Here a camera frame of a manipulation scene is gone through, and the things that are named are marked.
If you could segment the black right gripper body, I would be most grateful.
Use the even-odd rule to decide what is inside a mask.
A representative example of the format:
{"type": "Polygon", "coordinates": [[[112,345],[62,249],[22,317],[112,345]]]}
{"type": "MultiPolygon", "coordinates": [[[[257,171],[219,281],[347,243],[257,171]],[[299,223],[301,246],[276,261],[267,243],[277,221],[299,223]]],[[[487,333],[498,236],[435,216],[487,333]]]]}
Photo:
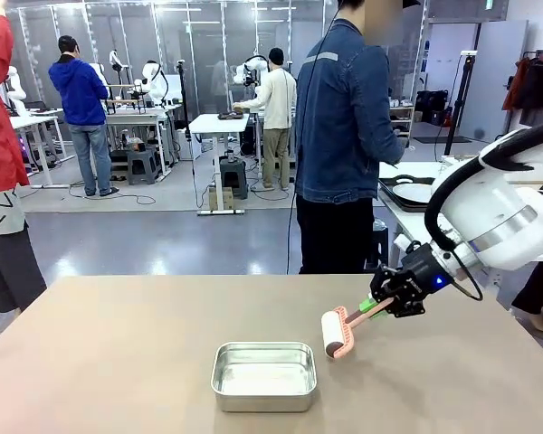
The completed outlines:
{"type": "Polygon", "coordinates": [[[396,297],[403,304],[421,302],[454,283],[429,243],[405,255],[395,278],[399,281],[396,297]]]}

